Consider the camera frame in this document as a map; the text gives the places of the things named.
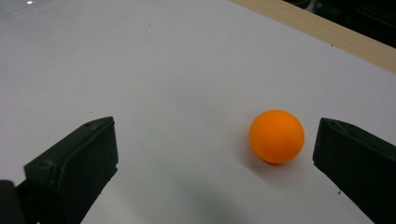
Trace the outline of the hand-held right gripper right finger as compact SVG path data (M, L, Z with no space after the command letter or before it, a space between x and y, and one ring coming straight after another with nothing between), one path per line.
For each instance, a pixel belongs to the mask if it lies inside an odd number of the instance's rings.
M322 118L313 163L374 224L396 224L396 146L352 124Z

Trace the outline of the orange table tennis ball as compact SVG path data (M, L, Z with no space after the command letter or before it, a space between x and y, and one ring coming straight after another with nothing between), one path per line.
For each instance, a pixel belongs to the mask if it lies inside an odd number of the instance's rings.
M249 145L260 159L272 164L293 160L304 147L304 128L291 113L269 110L250 124Z

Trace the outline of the wooden table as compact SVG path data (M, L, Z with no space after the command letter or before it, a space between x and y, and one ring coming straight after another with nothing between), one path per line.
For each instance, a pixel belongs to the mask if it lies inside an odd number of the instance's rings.
M396 49L283 0L232 0L396 75Z

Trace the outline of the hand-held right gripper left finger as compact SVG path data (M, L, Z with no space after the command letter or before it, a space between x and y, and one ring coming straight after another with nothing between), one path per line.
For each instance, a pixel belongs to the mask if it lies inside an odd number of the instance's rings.
M118 171L111 117L87 122L24 166L17 187L27 224L80 224Z

